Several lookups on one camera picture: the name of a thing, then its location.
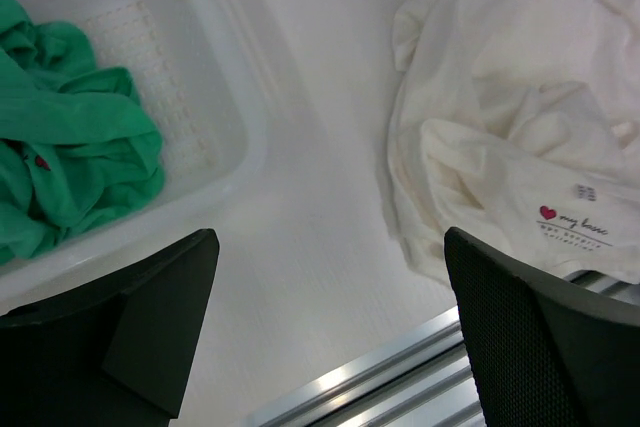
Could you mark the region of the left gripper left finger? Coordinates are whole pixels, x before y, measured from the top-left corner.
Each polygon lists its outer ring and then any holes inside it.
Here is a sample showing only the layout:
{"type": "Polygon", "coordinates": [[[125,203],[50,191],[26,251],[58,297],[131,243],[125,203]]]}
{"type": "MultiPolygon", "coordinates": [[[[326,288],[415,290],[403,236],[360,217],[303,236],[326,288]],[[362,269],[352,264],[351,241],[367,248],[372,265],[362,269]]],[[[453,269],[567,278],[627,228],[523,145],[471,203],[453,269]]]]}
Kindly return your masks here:
{"type": "Polygon", "coordinates": [[[180,415],[220,251],[212,229],[1,318],[4,426],[180,415]]]}

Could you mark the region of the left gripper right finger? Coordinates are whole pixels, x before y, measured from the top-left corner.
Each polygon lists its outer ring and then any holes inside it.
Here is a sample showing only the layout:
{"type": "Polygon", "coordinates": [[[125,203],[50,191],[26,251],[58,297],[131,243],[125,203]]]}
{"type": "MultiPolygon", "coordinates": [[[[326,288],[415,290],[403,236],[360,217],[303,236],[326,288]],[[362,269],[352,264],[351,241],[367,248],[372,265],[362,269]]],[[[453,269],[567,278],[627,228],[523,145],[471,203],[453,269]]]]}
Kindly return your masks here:
{"type": "Polygon", "coordinates": [[[636,426],[639,308],[458,228],[444,257],[489,426],[636,426]]]}

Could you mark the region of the green tank top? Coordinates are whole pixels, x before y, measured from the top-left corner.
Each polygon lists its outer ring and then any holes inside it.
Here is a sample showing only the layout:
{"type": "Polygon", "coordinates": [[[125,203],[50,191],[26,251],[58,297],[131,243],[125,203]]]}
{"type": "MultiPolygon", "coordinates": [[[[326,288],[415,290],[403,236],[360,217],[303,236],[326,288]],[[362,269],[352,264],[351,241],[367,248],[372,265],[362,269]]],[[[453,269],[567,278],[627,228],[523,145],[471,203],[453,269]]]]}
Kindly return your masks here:
{"type": "Polygon", "coordinates": [[[85,33],[1,0],[1,261],[32,259],[149,204],[162,137],[130,72],[85,33]]]}

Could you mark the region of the white tank top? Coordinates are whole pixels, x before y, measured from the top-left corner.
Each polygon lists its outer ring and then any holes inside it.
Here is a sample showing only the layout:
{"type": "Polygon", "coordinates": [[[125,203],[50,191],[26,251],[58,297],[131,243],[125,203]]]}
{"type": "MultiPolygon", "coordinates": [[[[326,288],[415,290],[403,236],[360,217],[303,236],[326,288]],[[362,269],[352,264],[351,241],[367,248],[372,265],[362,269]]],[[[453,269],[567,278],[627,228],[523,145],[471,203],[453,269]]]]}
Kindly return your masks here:
{"type": "Polygon", "coordinates": [[[460,228],[565,277],[639,280],[639,0],[405,0],[387,159],[409,266],[460,228]]]}

